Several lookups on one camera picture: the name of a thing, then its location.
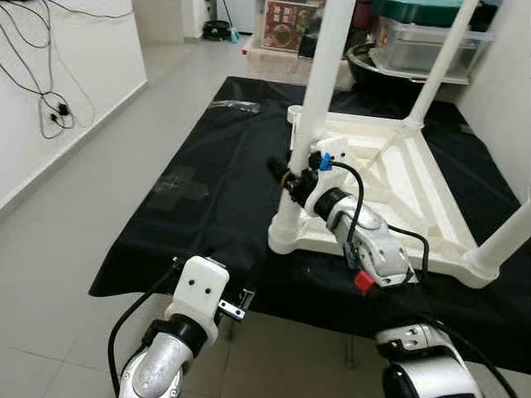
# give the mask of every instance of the white pole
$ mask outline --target white pole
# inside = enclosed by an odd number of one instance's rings
[[[300,174],[308,167],[310,146],[324,130],[355,3],[355,0],[326,2],[291,154],[290,169],[295,174]],[[286,191],[282,192],[279,210],[269,229],[269,246],[272,250],[286,254],[295,249],[299,216],[299,205],[291,201]]]
[[[529,198],[483,245],[465,255],[485,277],[497,277],[499,267],[531,238]]]
[[[404,124],[407,127],[421,129],[424,126],[424,117],[439,90],[439,86],[448,71],[451,61],[454,59],[455,52],[461,43],[461,38],[468,29],[468,24],[478,5],[478,1],[465,0],[461,5],[451,26],[450,33],[439,52],[433,68],[431,68],[430,75],[424,87],[422,87],[422,91],[413,105],[411,113],[404,119]]]

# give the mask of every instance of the blue clip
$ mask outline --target blue clip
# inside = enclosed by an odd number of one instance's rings
[[[321,158],[321,163],[319,164],[319,170],[325,172],[327,170],[332,170],[332,159],[330,158],[329,153],[325,153]]]

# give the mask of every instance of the green lid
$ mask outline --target green lid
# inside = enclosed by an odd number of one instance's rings
[[[373,13],[401,23],[450,27],[463,0],[374,0]]]

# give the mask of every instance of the black tablecloth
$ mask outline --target black tablecloth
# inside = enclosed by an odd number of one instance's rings
[[[354,89],[334,94],[330,109],[403,118],[415,98],[415,93]],[[276,255],[267,247],[280,189],[265,160],[285,156],[291,130],[286,109],[301,104],[303,97],[304,87],[228,78],[215,100],[256,102],[260,112],[205,111],[113,244],[90,294],[144,291],[175,255],[210,255],[231,273],[229,299],[252,283],[258,288],[256,311],[370,336],[375,316],[345,278],[341,258],[302,250]],[[482,243],[519,207],[518,201],[453,104],[435,102],[423,133],[472,235]],[[470,337],[496,365],[527,373],[530,265],[529,247],[524,247],[482,290],[450,277],[430,277],[431,303],[441,319]]]

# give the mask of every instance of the white wall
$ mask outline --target white wall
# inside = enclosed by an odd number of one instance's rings
[[[182,43],[181,0],[133,0],[143,43]]]
[[[36,10],[38,2],[26,3]],[[118,14],[131,8],[130,0],[69,0],[68,7],[94,13]],[[21,30],[30,40],[38,41],[46,31],[38,20],[24,10],[3,2],[12,11]],[[144,63],[133,17],[101,20],[64,12],[50,4],[52,31],[63,61],[85,88],[95,106],[92,126],[130,97],[146,82]],[[14,44],[28,59],[40,82],[46,79],[46,51],[30,49],[20,40],[6,15],[0,10],[0,23]],[[24,85],[32,85],[5,38],[0,32],[0,62]],[[91,119],[91,108],[75,83],[52,56],[55,91],[62,93],[82,124]],[[66,130],[62,136],[45,140],[39,134],[38,96],[17,88],[0,70],[0,209],[23,188],[45,172],[63,153],[90,131],[89,127]],[[46,129],[51,129],[49,114]]]
[[[208,16],[207,2],[205,0],[181,0],[181,3],[184,36],[192,38],[201,37],[202,26],[210,19]]]
[[[494,42],[456,103],[520,201],[531,181],[531,2],[504,0]]]

